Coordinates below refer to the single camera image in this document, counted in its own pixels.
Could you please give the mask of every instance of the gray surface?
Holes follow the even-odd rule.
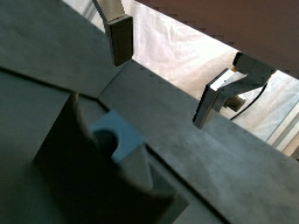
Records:
[[[122,66],[105,33],[63,1],[2,1],[0,29],[2,67],[99,96]]]
[[[0,71],[0,223],[65,223],[32,161],[69,96]],[[79,105],[86,124],[106,113],[90,99]]]
[[[215,216],[214,212],[206,207],[205,203],[195,197],[191,191],[186,188],[183,183],[178,181],[177,177],[170,173],[165,166],[157,161],[155,157],[150,155],[151,166],[159,171],[162,175],[163,185],[165,181],[173,186],[167,189],[169,192],[177,191],[181,193],[182,197],[189,201],[189,206],[182,211],[181,216],[175,220],[174,224],[194,224],[194,223],[207,223],[207,224],[221,224],[223,223]]]
[[[299,164],[221,115],[193,125],[198,102],[131,62],[99,99],[231,223],[297,223]]]

